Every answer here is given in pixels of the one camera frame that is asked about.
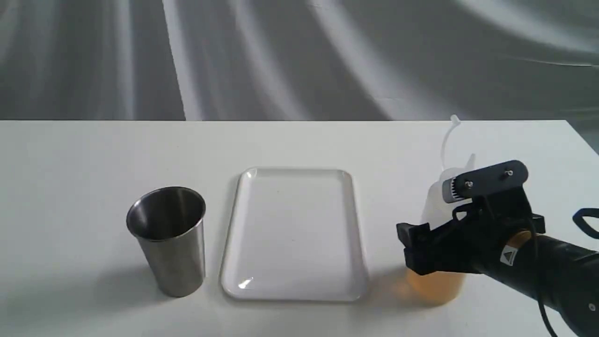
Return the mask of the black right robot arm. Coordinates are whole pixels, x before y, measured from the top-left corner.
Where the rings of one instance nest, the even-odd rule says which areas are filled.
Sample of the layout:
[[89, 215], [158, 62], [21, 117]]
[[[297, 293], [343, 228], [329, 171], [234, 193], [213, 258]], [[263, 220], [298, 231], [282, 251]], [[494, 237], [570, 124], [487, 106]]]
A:
[[546, 235], [522, 187], [476, 195], [449, 222], [415, 226], [410, 237], [402, 243], [415, 273], [486, 275], [536, 300], [550, 335], [546, 308], [579, 337], [598, 335], [598, 253]]

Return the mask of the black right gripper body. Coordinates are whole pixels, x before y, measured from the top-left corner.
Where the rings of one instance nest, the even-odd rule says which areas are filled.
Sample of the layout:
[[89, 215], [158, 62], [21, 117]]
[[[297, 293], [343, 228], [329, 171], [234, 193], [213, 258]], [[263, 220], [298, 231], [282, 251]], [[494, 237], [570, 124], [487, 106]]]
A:
[[460, 205], [430, 246], [434, 271], [479, 274], [512, 267], [524, 244], [545, 234], [545, 217], [532, 211], [522, 187], [485, 192]]

